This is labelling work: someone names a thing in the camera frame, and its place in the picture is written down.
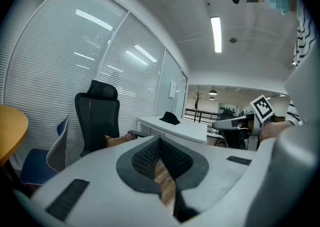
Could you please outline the person in striped shirt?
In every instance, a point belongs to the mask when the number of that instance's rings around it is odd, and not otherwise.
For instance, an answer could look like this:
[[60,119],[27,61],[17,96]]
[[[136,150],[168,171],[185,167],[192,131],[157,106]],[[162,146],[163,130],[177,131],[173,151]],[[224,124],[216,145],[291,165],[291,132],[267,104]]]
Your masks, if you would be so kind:
[[291,99],[285,116],[287,127],[320,119],[320,31],[302,0],[296,0],[296,17],[296,68],[284,83]]

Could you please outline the black mesh office chair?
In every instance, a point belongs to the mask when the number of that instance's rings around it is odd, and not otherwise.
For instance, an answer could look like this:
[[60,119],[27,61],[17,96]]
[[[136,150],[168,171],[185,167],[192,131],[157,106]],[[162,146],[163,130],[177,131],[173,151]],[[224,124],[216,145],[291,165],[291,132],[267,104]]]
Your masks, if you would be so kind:
[[76,94],[74,103],[84,140],[81,157],[106,148],[105,135],[120,137],[120,102],[114,86],[92,80],[87,92]]

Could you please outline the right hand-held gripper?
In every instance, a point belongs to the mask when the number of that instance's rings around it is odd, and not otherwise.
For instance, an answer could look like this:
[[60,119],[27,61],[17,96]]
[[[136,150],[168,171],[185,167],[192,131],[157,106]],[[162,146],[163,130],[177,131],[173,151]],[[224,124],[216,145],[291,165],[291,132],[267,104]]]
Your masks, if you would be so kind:
[[246,116],[218,120],[212,123],[215,130],[249,130],[247,150],[256,151],[260,145],[260,132],[264,122],[274,110],[264,95],[251,101]]

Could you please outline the long ceiling light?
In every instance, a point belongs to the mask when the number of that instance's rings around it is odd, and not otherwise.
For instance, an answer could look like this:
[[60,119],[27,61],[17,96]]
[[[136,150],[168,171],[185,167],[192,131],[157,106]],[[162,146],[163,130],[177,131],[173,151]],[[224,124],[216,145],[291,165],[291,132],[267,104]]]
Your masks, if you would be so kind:
[[221,19],[218,16],[211,17],[211,26],[214,40],[214,50],[216,53],[222,52],[222,27]]

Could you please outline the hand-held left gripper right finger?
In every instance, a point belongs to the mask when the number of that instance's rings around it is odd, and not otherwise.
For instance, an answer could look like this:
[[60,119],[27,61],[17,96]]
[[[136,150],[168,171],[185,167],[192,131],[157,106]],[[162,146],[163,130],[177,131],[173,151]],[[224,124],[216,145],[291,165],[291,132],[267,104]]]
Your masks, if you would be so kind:
[[254,152],[159,138],[159,156],[175,183],[173,214],[160,223],[244,223],[254,196],[240,187]]

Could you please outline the black cloth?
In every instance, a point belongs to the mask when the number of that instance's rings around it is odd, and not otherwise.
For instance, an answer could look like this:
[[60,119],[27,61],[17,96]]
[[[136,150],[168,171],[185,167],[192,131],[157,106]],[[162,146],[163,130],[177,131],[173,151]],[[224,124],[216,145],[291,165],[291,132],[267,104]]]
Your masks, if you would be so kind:
[[169,112],[169,111],[166,111],[163,117],[160,118],[159,120],[174,126],[181,123],[178,120],[178,118],[172,112]]

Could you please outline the blue bag with white trim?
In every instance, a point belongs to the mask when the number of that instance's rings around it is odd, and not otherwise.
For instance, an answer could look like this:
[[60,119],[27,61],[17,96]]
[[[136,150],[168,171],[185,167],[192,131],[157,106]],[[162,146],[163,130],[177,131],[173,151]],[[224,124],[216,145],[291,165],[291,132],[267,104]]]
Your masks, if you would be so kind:
[[20,173],[23,184],[41,186],[66,168],[69,119],[67,116],[57,126],[58,138],[50,150],[32,149],[28,153]]

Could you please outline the black metal railing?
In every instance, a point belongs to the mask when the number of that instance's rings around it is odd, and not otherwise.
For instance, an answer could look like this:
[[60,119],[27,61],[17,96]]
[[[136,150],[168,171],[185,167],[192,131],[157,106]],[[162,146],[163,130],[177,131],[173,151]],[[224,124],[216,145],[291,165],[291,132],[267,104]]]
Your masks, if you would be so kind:
[[219,113],[186,108],[183,118],[193,122],[209,124],[219,121],[221,119],[221,115]]

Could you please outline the person's right forearm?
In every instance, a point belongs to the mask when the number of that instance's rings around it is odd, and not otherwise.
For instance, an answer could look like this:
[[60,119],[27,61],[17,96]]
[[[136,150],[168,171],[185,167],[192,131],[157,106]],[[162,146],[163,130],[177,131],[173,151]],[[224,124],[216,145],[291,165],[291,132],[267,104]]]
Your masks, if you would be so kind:
[[260,140],[264,141],[269,138],[277,138],[283,130],[291,127],[292,125],[293,124],[290,121],[268,122],[260,131]]

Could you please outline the white desk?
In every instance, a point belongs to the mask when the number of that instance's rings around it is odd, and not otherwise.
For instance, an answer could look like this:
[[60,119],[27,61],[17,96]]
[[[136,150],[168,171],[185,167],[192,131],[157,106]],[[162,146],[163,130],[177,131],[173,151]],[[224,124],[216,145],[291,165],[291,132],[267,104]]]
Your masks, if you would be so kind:
[[179,124],[173,125],[160,120],[160,116],[137,118],[137,130],[149,135],[163,135],[195,143],[207,143],[207,125],[185,119],[178,119]]

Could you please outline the white paper notice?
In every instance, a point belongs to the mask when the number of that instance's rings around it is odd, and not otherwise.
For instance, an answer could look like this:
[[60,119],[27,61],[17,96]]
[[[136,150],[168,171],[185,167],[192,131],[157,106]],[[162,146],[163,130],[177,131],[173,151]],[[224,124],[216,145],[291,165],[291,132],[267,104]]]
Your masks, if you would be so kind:
[[174,99],[176,91],[177,91],[177,83],[174,80],[171,79],[170,80],[170,86],[169,86],[168,98],[169,99]]

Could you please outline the dark tree-shaped coat stand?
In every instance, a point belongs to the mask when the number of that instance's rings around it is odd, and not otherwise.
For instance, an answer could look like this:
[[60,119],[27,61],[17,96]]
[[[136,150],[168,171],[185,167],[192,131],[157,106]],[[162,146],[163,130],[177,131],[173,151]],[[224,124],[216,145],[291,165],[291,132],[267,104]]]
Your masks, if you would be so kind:
[[194,110],[197,111],[198,108],[199,108],[199,102],[200,102],[200,99],[202,98],[201,97],[202,93],[200,93],[199,91],[197,91],[195,93],[195,96],[193,96],[192,98],[195,100],[194,102]]

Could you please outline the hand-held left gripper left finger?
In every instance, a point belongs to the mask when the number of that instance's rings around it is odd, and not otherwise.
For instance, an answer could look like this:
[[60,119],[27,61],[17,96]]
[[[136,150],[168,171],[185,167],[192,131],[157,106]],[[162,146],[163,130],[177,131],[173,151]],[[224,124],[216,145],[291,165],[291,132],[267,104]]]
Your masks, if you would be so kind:
[[89,153],[41,186],[31,197],[47,207],[74,179],[89,184],[65,219],[73,227],[179,227],[159,195],[133,190],[119,177],[118,158],[154,136],[139,138]]

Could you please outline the round yellow table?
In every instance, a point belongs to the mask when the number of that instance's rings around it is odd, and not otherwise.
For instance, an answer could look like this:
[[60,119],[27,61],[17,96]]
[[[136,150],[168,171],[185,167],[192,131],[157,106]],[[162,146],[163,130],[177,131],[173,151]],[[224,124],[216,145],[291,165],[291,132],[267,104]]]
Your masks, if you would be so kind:
[[5,165],[25,140],[28,127],[29,120],[22,111],[0,105],[0,167]]

